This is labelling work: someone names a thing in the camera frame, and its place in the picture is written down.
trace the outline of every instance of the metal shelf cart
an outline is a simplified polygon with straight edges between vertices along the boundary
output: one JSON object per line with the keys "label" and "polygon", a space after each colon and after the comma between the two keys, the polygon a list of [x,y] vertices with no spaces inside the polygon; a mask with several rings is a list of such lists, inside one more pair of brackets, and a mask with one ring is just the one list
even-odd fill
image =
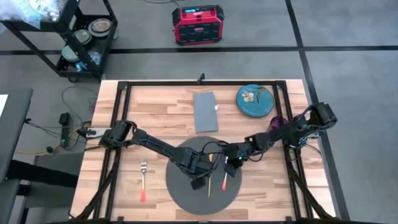
{"label": "metal shelf cart", "polygon": [[[109,50],[113,43],[114,35],[118,26],[118,20],[114,15],[109,1],[103,0],[103,2],[109,15],[84,15],[78,6],[79,0],[65,0],[65,5],[60,12],[58,19],[56,21],[41,20],[40,29],[18,20],[0,22],[2,22],[16,37],[18,37],[18,39],[28,46],[33,53],[39,56],[60,77],[68,78],[71,82],[77,82],[80,78],[94,78],[96,80],[101,80],[104,74],[103,71]],[[73,16],[76,17],[76,20],[72,26],[73,28],[70,29],[70,23]],[[90,44],[88,46],[83,46],[73,32],[79,29],[86,29],[92,21],[99,18],[106,18],[112,22],[111,27],[109,28],[109,34],[103,38],[93,36]],[[79,72],[74,63],[68,62],[62,56],[60,56],[55,65],[27,37],[25,37],[21,31],[58,33],[65,41],[66,45],[68,45],[79,57],[80,61],[86,65],[87,70]],[[94,50],[101,54],[101,60],[98,65],[88,54],[88,51],[90,50]]]}

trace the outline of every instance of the fork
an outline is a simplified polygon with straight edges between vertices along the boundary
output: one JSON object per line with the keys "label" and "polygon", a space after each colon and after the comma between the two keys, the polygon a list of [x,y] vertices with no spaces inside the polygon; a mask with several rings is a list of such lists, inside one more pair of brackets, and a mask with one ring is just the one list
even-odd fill
{"label": "fork", "polygon": [[147,161],[141,160],[141,172],[142,172],[142,187],[141,187],[141,202],[145,202],[145,172],[147,171]]}

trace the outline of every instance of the blue plate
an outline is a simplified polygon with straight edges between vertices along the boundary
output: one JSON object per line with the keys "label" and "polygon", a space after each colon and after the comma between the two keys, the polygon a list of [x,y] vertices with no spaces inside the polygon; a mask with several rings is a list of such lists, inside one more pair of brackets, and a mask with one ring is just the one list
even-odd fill
{"label": "blue plate", "polygon": [[[243,100],[242,93],[245,91],[254,93],[253,102],[245,102]],[[243,113],[252,117],[260,118],[271,112],[274,107],[274,97],[271,92],[263,86],[250,84],[239,89],[236,94],[236,103]]]}

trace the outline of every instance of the red portable generator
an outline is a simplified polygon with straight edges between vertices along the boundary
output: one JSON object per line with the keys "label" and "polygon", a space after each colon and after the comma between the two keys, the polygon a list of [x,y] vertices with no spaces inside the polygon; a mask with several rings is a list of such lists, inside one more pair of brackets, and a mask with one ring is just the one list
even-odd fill
{"label": "red portable generator", "polygon": [[221,40],[224,12],[219,5],[183,7],[173,11],[175,42],[208,44]]}

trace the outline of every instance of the gray round mat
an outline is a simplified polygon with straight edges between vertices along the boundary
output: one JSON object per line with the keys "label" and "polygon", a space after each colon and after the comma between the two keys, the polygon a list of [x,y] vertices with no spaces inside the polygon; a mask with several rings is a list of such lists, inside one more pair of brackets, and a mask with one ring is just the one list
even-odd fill
{"label": "gray round mat", "polygon": [[[210,142],[217,141],[211,137],[194,137],[186,140],[180,146],[188,146],[196,151]],[[217,144],[210,143],[206,146],[205,152],[219,152],[221,148]],[[224,180],[225,157],[220,155],[219,164],[211,175],[211,193],[208,197],[209,178],[206,178],[206,186],[193,190],[191,179],[187,177],[175,164],[170,161],[166,168],[166,186],[170,196],[180,208],[195,215],[209,215],[225,209],[238,195],[242,182],[242,171],[239,169],[234,178],[227,176],[226,190],[222,191],[221,186]]]}

